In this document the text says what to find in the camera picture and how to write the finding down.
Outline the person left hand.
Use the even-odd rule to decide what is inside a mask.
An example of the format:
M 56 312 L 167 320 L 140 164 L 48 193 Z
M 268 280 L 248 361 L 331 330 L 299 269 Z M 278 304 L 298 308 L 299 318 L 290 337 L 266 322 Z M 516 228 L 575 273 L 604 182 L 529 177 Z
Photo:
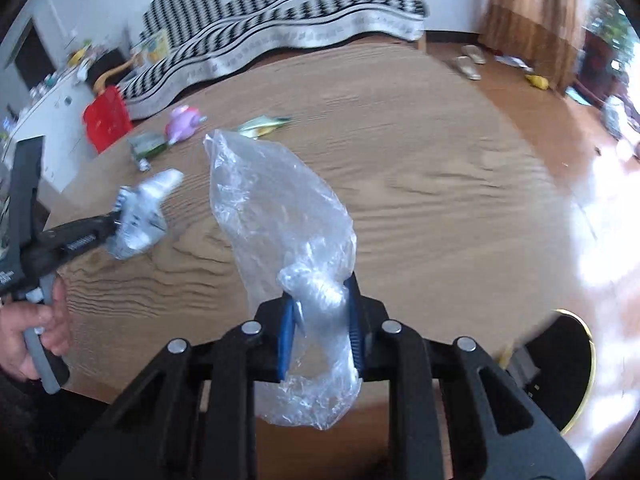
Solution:
M 56 356 L 64 356 L 72 343 L 72 318 L 66 302 L 66 286 L 58 276 L 52 287 L 52 304 L 14 301 L 10 296 L 1 305 L 1 368 L 18 380 L 36 380 L 40 376 L 24 341 L 28 328 L 44 329 L 43 347 Z

